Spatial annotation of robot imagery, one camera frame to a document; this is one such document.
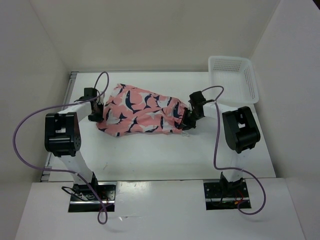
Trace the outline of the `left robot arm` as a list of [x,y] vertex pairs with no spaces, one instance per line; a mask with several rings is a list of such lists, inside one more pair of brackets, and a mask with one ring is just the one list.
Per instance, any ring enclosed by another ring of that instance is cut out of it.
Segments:
[[103,118],[103,99],[92,87],[84,89],[76,105],[45,116],[45,149],[60,159],[73,177],[72,191],[80,200],[94,201],[100,194],[98,180],[87,166],[80,148],[82,145],[79,122],[84,118],[100,123]]

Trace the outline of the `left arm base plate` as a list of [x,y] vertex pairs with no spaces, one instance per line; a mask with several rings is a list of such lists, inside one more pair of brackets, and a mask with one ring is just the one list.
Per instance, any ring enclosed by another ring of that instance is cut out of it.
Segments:
[[[116,188],[116,182],[102,181],[98,182],[96,186],[95,191],[108,212],[115,211]],[[79,186],[74,184],[72,187],[62,186],[61,189],[70,196],[69,213],[99,212],[102,210],[99,200],[87,186],[84,189],[80,189]]]

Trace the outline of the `pink shark print shorts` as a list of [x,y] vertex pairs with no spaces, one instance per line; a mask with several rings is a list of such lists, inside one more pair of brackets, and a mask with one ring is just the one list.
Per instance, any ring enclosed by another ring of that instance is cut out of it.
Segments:
[[118,83],[103,108],[97,128],[113,137],[143,134],[181,134],[187,105],[132,85]]

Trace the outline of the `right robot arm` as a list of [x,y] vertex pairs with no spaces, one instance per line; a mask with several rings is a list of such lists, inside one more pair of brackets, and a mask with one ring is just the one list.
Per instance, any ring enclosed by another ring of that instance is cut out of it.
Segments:
[[[217,120],[217,134],[213,153],[213,166],[221,171],[219,191],[225,197],[230,197],[240,187],[244,180],[243,174],[258,178],[244,169],[245,162],[251,150],[261,139],[261,134],[253,113],[248,106],[235,108],[218,104],[216,99],[207,100],[201,91],[189,96],[190,108],[184,111],[179,124],[182,130],[194,129],[196,121],[202,118]],[[226,167],[217,166],[218,146],[221,130],[227,146],[234,152],[231,162]]]

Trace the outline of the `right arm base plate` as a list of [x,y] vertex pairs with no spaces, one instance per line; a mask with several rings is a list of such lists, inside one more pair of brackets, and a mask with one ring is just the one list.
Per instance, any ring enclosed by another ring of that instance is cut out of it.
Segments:
[[240,209],[252,208],[246,181],[228,193],[223,193],[223,188],[217,179],[204,181],[203,188],[207,211],[233,210],[237,209],[238,204]]

